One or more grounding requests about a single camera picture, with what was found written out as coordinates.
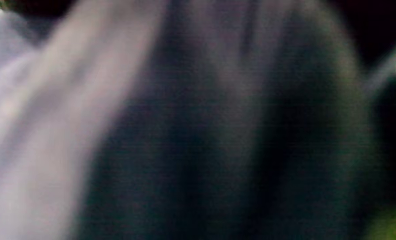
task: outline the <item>fabric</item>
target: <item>fabric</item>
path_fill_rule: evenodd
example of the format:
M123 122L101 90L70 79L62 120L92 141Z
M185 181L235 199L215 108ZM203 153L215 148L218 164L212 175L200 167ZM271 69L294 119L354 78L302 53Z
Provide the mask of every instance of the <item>fabric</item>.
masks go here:
M358 238L382 166L343 33L309 0L79 2L0 75L0 240Z

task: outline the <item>green object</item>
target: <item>green object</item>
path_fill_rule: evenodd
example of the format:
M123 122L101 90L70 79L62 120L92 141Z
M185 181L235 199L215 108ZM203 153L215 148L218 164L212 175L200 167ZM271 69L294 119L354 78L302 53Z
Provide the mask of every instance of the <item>green object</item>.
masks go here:
M380 214L370 226L366 240L396 240L396 208Z
M0 0L0 9L7 10L9 7L7 6L4 0Z

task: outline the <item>dark cloth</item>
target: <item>dark cloth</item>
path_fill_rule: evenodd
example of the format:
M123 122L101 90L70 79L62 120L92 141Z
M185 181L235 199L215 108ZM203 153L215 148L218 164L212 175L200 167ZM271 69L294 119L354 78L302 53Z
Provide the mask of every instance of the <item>dark cloth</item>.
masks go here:
M382 192L316 2L83 1L29 62L0 79L0 240L356 239Z

